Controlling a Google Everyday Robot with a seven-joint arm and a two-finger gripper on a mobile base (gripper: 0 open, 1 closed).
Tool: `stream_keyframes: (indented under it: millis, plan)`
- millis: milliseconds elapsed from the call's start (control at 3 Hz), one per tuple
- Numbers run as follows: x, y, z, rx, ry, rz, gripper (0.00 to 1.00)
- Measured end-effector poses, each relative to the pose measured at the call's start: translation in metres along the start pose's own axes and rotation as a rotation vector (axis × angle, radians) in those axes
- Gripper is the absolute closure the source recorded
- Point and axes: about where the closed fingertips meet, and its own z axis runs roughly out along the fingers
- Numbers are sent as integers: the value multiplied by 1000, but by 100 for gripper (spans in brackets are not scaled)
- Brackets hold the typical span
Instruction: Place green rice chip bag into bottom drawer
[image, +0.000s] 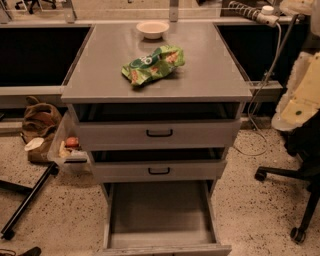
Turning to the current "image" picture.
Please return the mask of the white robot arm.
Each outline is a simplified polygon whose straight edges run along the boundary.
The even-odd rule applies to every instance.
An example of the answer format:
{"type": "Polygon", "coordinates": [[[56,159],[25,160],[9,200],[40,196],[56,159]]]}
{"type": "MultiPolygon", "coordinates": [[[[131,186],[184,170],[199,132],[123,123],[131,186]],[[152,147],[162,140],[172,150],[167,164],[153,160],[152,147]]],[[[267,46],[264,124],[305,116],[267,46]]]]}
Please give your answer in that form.
{"type": "Polygon", "coordinates": [[[310,32],[291,70],[271,125],[280,131],[301,127],[320,109],[320,0],[283,0],[280,10],[310,17],[310,32]]]}

